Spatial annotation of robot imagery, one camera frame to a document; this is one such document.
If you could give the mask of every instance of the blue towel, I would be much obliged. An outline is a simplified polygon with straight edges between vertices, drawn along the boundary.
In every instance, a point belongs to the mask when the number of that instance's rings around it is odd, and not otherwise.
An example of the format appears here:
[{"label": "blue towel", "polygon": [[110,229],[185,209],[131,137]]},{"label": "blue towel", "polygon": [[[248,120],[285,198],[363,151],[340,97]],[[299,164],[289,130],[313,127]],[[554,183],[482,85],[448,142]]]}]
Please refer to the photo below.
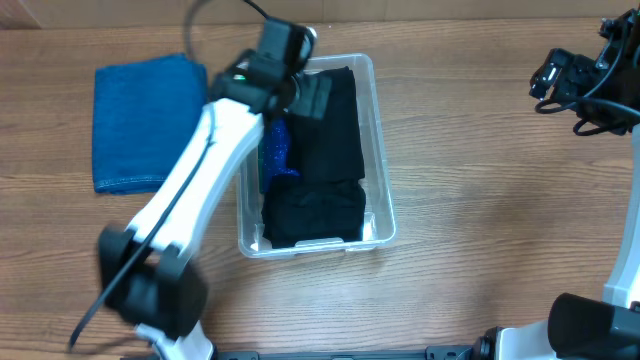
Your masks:
[{"label": "blue towel", "polygon": [[193,135],[206,101],[206,70],[183,54],[96,70],[95,191],[157,191]]}]

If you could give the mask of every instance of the black cable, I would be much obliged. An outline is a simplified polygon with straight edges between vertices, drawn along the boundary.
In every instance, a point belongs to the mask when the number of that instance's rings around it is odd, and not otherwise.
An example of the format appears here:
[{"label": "black cable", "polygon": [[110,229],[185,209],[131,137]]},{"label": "black cable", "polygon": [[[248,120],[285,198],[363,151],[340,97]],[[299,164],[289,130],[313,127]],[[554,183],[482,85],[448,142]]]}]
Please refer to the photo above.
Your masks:
[{"label": "black cable", "polygon": [[636,69],[638,67],[638,60],[640,60],[640,46],[636,48],[636,51],[633,53],[633,68]]},{"label": "black cable", "polygon": [[[558,100],[552,100],[552,99],[547,99],[544,101],[539,102],[536,105],[536,111],[539,110],[539,108],[544,107],[544,106],[548,106],[551,104],[562,104],[568,101],[572,101],[575,103],[586,103],[586,104],[592,104],[592,105],[599,105],[599,106],[605,106],[608,107],[609,109],[614,109],[617,111],[621,111],[624,112],[626,115],[635,117],[638,122],[640,122],[640,111],[633,109],[629,106],[626,105],[622,105],[620,103],[614,102],[614,101],[610,101],[610,100],[605,100],[605,99],[597,99],[597,98],[587,98],[587,97],[582,97],[582,96],[564,96],[561,99]],[[580,120],[578,121],[578,123],[576,123],[576,125],[573,127],[573,132],[578,135],[578,136],[591,136],[591,135],[596,135],[596,134],[601,134],[603,132],[607,132],[607,131],[611,131],[611,130],[615,130],[615,129],[619,129],[622,127],[626,127],[626,128],[631,128],[633,125],[635,125],[636,123],[629,123],[627,121],[620,121],[617,123],[613,123],[607,126],[602,126],[593,130],[587,130],[587,131],[580,131],[580,128],[582,128],[582,126],[584,126],[588,121],[587,120]]]},{"label": "black cable", "polygon": [[256,3],[254,3],[253,1],[251,0],[242,0],[242,1],[247,3],[247,5],[251,6],[252,8],[256,9],[256,11],[259,12],[260,15],[262,15],[265,19],[269,18],[269,15],[267,15],[267,13],[264,10],[262,10],[262,8],[258,6]]},{"label": "black cable", "polygon": [[187,57],[194,62],[198,62],[196,60],[196,54],[193,51],[193,45],[191,43],[191,27],[193,26],[193,21],[196,18],[196,15],[200,11],[200,9],[206,5],[208,2],[212,0],[197,0],[195,1],[187,10],[187,15],[184,19],[184,26],[182,28],[182,37],[184,41],[185,53]]},{"label": "black cable", "polygon": [[91,318],[93,318],[93,316],[96,314],[96,312],[98,311],[100,306],[102,306],[102,304],[104,304],[104,302],[107,300],[107,298],[109,296],[111,296],[111,293],[113,292],[113,290],[115,290],[115,288],[118,286],[118,284],[129,273],[131,268],[138,261],[144,260],[144,259],[141,259],[142,255],[148,250],[149,246],[151,245],[151,241],[156,236],[156,234],[158,233],[158,231],[160,230],[160,228],[162,227],[164,222],[167,220],[167,218],[171,214],[171,210],[173,210],[173,208],[175,207],[175,205],[178,202],[178,200],[180,200],[180,197],[182,196],[182,194],[186,190],[187,186],[189,186],[189,183],[191,182],[191,180],[195,176],[196,172],[198,171],[198,168],[200,168],[200,165],[202,164],[202,161],[204,160],[205,155],[207,154],[207,151],[209,150],[209,146],[211,146],[211,135],[209,135],[207,137],[207,142],[206,142],[205,148],[202,151],[202,154],[200,155],[200,158],[198,159],[198,162],[193,167],[193,169],[189,173],[189,176],[187,176],[187,178],[184,181],[184,183],[182,183],[182,185],[180,186],[180,189],[178,189],[178,192],[175,194],[175,196],[173,197],[173,199],[171,200],[171,202],[169,203],[167,208],[164,210],[164,212],[162,213],[162,215],[158,219],[158,222],[153,226],[153,229],[151,229],[151,231],[149,232],[149,235],[147,235],[147,237],[140,244],[140,247],[138,247],[136,252],[129,258],[129,260],[127,260],[127,262],[122,266],[122,268],[120,268],[120,271],[118,271],[116,276],[113,277],[113,279],[111,280],[109,285],[107,285],[107,287],[102,291],[102,293],[100,294],[100,296],[98,296],[96,301],[93,302],[93,305],[91,305],[89,310],[87,310],[87,312],[84,314],[84,316],[82,317],[82,319],[80,320],[80,322],[76,326],[75,330],[73,330],[73,333],[71,334],[71,337],[69,338],[69,351],[71,351],[71,349],[75,345],[75,343],[78,340],[78,337],[80,336],[80,333],[82,332],[82,330],[84,330],[84,328],[87,326],[89,321],[91,321]]},{"label": "black cable", "polygon": [[[193,50],[193,44],[191,42],[191,28],[193,27],[193,22],[196,18],[196,15],[200,11],[200,9],[211,1],[213,0],[197,0],[189,7],[189,10],[187,11],[187,15],[184,19],[184,25],[182,27],[182,38],[184,41],[185,53],[187,54],[187,57],[194,62],[198,62],[198,61],[196,59],[196,54],[195,54],[195,51]],[[242,1],[245,2],[247,5],[251,6],[252,8],[254,8],[265,19],[269,18],[269,15],[252,0],[242,0]]]},{"label": "black cable", "polygon": [[[616,59],[613,61],[613,64],[611,64],[611,66],[609,67],[609,71],[607,71],[607,74],[602,78],[602,80],[600,80],[600,82],[598,83],[598,85],[594,86],[593,89],[589,90],[588,93],[586,93],[584,96],[582,96],[582,98],[588,98],[591,95],[593,95],[596,91],[598,91],[602,85],[604,85],[604,83],[609,80],[609,78],[611,77],[611,75],[613,75],[613,71],[615,70],[615,68],[618,66],[618,63],[620,62],[620,59],[622,59],[622,55],[624,54],[624,51],[627,47],[627,35],[628,35],[628,28],[625,25],[623,25],[622,28],[622,46],[620,47],[620,50],[618,51],[618,55],[616,56]],[[611,38],[609,39],[610,43],[613,43],[613,37],[614,35],[611,35]],[[536,105],[535,109],[536,112],[539,114],[555,114],[555,113],[559,113],[561,111],[565,111],[568,109],[572,109],[574,106],[576,106],[577,102],[573,101],[569,104],[565,104],[562,106],[558,106],[555,108],[551,108],[551,109],[544,109],[545,106],[550,105],[550,104],[558,104],[558,102],[552,101],[552,102],[546,102],[545,105],[540,105],[542,103],[544,103],[545,101],[539,103],[538,105]]]}]

